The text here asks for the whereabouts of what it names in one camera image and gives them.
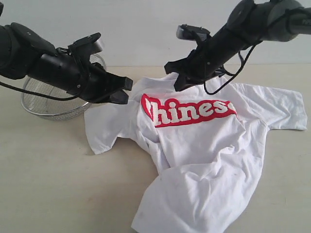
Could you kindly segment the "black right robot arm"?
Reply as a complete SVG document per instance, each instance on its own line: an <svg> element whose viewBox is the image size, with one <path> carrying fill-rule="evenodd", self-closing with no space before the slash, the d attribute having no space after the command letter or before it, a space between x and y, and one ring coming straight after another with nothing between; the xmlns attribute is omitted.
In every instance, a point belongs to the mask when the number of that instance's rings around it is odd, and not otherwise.
<svg viewBox="0 0 311 233"><path fill-rule="evenodd" d="M300 34L311 33L311 10L296 0L270 0L256 4L253 0L240 1L226 24L214 35L203 27L179 25L176 36L195 41L196 49L183 59L168 62L166 74L177 73L175 91L195 85L206 85L215 77L227 75L230 83L243 70L249 56L240 56L241 66L236 73L224 65L241 51L254 48L263 41L288 42Z"/></svg>

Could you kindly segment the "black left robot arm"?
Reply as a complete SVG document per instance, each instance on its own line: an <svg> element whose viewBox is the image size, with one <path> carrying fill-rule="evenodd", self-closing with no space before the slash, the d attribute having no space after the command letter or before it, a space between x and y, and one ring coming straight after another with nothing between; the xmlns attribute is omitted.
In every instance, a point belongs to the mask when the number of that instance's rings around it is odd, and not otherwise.
<svg viewBox="0 0 311 233"><path fill-rule="evenodd" d="M0 28L0 74L11 80L28 76L66 91L66 100L127 104L133 81L109 73L90 57L103 50L100 33L56 48L19 23Z"/></svg>

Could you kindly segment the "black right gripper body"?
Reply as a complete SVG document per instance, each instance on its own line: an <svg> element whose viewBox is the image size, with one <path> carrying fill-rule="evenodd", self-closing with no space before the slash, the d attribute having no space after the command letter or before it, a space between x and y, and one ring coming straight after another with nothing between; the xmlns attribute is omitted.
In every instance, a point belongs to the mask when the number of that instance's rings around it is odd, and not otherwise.
<svg viewBox="0 0 311 233"><path fill-rule="evenodd" d="M187 57L168 62L164 69L167 74L183 74L192 79L194 84L203 84L216 77L215 72L230 58L230 47L197 47Z"/></svg>

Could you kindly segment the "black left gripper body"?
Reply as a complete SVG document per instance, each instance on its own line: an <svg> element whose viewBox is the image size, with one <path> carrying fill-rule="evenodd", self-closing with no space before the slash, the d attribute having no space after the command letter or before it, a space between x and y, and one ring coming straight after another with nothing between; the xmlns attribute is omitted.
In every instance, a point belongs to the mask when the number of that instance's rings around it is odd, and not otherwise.
<svg viewBox="0 0 311 233"><path fill-rule="evenodd" d="M45 53L36 60L36 79L87 102L113 102L114 76L89 59Z"/></svg>

